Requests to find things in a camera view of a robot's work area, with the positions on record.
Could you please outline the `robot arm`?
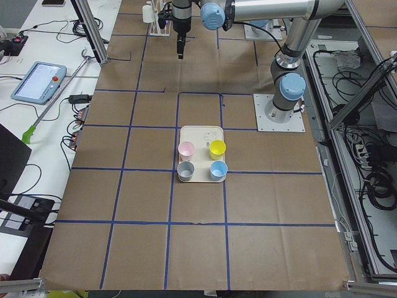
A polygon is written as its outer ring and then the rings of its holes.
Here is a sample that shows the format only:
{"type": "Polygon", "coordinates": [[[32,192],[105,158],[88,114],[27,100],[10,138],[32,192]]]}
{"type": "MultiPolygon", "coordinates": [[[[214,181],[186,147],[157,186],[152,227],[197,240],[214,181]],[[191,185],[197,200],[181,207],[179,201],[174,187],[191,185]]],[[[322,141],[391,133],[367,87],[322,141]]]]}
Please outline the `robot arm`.
{"type": "Polygon", "coordinates": [[[279,45],[270,67],[275,92],[266,105],[267,118],[275,123],[288,122],[295,104],[303,97],[305,79],[298,74],[300,59],[321,19],[336,12],[343,1],[197,1],[203,26],[208,30],[229,30],[234,24],[250,26],[254,32],[273,37],[273,24],[285,30],[285,42],[279,45]]]}

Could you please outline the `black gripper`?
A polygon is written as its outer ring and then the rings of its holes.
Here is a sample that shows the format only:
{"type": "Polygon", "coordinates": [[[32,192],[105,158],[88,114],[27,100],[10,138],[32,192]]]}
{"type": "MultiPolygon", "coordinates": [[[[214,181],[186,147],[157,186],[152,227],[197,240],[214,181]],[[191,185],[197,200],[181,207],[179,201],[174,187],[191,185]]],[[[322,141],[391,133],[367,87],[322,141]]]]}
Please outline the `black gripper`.
{"type": "Polygon", "coordinates": [[[185,39],[187,33],[190,31],[190,19],[174,19],[173,29],[177,33],[176,48],[178,59],[183,60],[185,39]]]}

